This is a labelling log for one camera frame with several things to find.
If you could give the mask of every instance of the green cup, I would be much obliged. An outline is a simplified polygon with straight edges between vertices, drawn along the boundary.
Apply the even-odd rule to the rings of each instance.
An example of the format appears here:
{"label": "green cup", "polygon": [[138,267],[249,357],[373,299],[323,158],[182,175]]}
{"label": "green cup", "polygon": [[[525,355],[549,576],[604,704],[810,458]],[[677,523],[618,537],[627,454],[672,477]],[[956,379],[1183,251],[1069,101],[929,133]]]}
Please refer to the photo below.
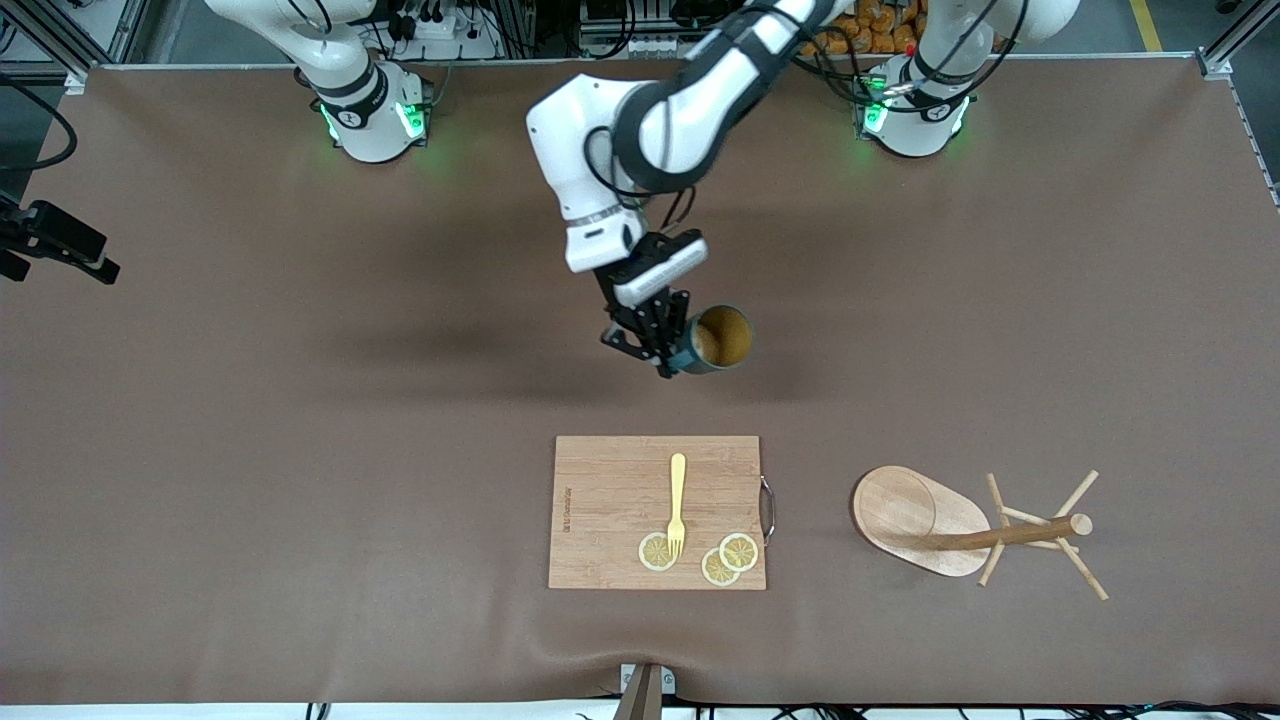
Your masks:
{"label": "green cup", "polygon": [[689,320],[671,368],[692,375],[737,368],[751,351],[755,332],[741,310],[712,305]]}

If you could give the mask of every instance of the cutting board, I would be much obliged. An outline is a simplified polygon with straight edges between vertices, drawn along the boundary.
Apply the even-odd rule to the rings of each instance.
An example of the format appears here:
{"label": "cutting board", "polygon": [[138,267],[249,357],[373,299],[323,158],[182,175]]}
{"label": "cutting board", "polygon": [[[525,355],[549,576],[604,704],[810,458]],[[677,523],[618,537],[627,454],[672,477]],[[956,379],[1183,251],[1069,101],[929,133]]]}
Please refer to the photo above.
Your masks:
{"label": "cutting board", "polygon": [[[640,562],[640,542],[671,520],[671,456],[684,452],[685,551],[662,573]],[[708,550],[731,533],[760,548],[754,568],[718,588],[703,577]],[[637,591],[763,591],[760,438],[556,438],[548,587]]]}

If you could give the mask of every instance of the yellow floor line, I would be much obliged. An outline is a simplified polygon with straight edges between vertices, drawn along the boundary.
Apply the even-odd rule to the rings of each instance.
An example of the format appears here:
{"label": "yellow floor line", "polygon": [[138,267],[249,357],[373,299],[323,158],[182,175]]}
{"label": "yellow floor line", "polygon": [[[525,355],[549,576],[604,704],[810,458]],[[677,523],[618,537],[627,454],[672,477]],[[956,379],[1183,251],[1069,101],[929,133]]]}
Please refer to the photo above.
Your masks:
{"label": "yellow floor line", "polygon": [[1156,23],[1151,19],[1147,0],[1129,0],[1129,6],[1133,8],[1133,19],[1138,20],[1138,32],[1142,33],[1142,44],[1147,53],[1162,53],[1165,49],[1160,45],[1160,36],[1156,35]]}

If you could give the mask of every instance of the dried lemon slice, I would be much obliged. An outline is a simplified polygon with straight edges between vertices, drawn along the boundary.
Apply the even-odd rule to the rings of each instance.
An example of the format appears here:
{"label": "dried lemon slice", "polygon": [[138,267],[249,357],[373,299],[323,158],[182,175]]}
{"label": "dried lemon slice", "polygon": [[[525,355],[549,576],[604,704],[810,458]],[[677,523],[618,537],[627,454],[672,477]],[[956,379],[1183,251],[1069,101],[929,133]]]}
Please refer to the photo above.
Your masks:
{"label": "dried lemon slice", "polygon": [[649,533],[640,541],[640,562],[658,573],[676,564],[667,550],[667,533]]}
{"label": "dried lemon slice", "polygon": [[713,547],[703,556],[703,577],[707,582],[718,587],[728,587],[737,582],[739,573],[730,570],[721,562],[719,548]]}
{"label": "dried lemon slice", "polygon": [[755,547],[755,541],[746,533],[733,533],[721,541],[718,548],[721,562],[735,573],[746,573],[755,568],[755,561],[760,559],[760,548]]}

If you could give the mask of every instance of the yellow fork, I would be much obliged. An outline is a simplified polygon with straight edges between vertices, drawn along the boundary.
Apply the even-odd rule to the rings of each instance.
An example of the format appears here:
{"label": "yellow fork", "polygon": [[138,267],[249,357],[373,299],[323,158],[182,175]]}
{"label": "yellow fork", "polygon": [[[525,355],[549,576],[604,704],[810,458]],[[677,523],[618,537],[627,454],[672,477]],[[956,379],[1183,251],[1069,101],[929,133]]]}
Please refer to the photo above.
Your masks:
{"label": "yellow fork", "polygon": [[685,456],[671,456],[671,523],[667,524],[667,552],[671,560],[680,559],[685,550],[685,521],[680,519],[680,505],[685,501]]}

